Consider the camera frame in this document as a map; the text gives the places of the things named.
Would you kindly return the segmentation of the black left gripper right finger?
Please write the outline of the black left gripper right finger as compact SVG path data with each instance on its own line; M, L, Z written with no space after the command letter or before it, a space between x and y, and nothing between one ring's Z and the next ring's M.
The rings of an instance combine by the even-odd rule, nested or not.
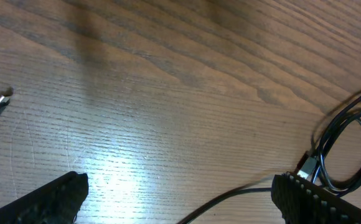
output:
M289 224L361 224L361 209L294 173L275 175L271 199Z

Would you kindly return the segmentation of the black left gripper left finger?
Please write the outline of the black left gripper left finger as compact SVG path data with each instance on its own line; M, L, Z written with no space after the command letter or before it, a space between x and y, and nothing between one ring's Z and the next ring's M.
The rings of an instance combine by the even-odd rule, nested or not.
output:
M88 176L75 171L0 208L0 224L73 224L88 195Z

